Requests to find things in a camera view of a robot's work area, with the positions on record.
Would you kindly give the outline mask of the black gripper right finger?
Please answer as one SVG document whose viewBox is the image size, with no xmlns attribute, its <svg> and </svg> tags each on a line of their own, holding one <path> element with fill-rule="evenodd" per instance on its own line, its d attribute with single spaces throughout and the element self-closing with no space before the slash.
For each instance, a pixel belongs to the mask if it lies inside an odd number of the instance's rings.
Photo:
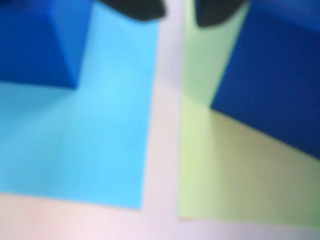
<svg viewBox="0 0 320 240">
<path fill-rule="evenodd" d="M 195 0 L 194 16 L 198 27 L 216 27 L 224 24 L 246 7 L 248 0 Z"/>
</svg>

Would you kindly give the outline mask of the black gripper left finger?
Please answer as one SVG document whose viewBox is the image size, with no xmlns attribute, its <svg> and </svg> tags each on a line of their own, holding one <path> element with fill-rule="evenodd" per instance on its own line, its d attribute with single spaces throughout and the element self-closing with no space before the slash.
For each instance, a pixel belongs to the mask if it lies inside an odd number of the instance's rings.
<svg viewBox="0 0 320 240">
<path fill-rule="evenodd" d="M 165 16 L 162 0 L 100 0 L 119 13 L 138 21 L 151 21 Z"/>
</svg>

